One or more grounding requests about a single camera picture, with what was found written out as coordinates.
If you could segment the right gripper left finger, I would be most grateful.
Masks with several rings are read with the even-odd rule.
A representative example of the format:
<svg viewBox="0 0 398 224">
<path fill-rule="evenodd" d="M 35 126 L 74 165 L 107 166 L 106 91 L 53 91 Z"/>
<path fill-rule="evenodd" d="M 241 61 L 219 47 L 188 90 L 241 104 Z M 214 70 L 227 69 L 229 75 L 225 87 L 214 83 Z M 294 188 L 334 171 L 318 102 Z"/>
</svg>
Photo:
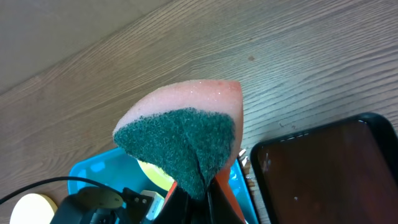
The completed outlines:
<svg viewBox="0 0 398 224">
<path fill-rule="evenodd" d="M 176 185 L 168 196 L 154 224 L 192 224 L 194 200 L 191 196 L 179 185 Z"/>
</svg>

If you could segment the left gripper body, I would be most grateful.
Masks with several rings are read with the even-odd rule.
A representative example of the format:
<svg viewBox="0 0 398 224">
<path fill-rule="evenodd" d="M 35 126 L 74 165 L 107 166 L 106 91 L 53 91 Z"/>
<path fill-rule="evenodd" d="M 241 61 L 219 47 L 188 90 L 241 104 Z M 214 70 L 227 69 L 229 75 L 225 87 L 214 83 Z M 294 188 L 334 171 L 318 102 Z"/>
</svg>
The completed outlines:
<svg viewBox="0 0 398 224">
<path fill-rule="evenodd" d="M 165 198 L 158 192 L 143 190 L 137 193 L 129 188 L 122 192 L 124 206 L 119 223 L 151 224 L 159 215 Z"/>
</svg>

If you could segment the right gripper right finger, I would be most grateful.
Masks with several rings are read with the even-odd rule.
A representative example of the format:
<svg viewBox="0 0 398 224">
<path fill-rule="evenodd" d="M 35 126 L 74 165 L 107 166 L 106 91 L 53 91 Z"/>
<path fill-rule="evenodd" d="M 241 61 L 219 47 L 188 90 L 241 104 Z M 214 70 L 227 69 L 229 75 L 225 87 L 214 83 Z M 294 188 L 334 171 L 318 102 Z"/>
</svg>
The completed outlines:
<svg viewBox="0 0 398 224">
<path fill-rule="evenodd" d="M 199 224 L 244 224 L 221 189 L 213 179 L 205 193 L 205 198 L 198 203 Z"/>
</svg>

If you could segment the green plate top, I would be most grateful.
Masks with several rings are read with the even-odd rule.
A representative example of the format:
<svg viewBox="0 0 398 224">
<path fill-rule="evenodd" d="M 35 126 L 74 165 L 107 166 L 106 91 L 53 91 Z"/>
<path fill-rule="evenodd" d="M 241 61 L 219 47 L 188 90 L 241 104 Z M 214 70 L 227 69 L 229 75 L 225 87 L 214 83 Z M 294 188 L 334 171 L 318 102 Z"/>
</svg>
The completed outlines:
<svg viewBox="0 0 398 224">
<path fill-rule="evenodd" d="M 138 164 L 143 173 L 147 176 L 147 178 L 152 181 L 156 186 L 165 191 L 169 191 L 172 188 L 175 181 L 160 167 L 142 161 L 138 161 Z"/>
</svg>

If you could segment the green plate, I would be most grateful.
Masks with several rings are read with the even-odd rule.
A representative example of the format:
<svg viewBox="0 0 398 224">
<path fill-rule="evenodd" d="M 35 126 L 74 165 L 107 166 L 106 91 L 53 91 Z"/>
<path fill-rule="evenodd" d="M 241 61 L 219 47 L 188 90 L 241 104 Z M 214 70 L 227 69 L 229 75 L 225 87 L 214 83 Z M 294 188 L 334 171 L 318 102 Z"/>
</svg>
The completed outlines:
<svg viewBox="0 0 398 224">
<path fill-rule="evenodd" d="M 147 176 L 147 178 L 152 181 L 156 186 L 165 191 L 169 191 L 172 188 L 175 181 L 160 167 L 142 161 L 138 161 L 138 164 L 143 173 Z"/>
<path fill-rule="evenodd" d="M 48 196 L 27 194 L 15 205 L 10 224 L 50 224 L 58 207 Z"/>
</svg>

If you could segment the orange green scrub sponge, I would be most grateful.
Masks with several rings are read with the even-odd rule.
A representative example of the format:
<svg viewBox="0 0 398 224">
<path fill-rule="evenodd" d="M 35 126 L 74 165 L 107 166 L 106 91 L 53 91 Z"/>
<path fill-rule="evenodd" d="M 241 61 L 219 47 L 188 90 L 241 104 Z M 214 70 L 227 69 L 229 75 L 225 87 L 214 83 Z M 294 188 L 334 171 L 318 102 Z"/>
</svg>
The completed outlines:
<svg viewBox="0 0 398 224">
<path fill-rule="evenodd" d="M 234 80 L 190 80 L 163 86 L 139 100 L 117 123 L 114 143 L 138 161 L 160 167 L 198 203 L 216 179 L 238 217 L 229 186 L 243 138 L 243 93 Z"/>
</svg>

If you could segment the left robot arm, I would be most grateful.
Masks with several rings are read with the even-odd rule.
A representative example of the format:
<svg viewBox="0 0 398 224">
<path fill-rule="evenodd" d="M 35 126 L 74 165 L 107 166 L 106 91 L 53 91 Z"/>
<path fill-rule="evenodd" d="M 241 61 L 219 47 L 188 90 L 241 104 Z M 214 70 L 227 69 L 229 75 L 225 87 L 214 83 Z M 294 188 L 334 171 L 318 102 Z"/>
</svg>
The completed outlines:
<svg viewBox="0 0 398 224">
<path fill-rule="evenodd" d="M 141 224 L 152 223 L 165 199 L 159 193 L 129 188 L 122 192 L 109 188 L 85 187 L 66 197 L 51 224 Z"/>
</svg>

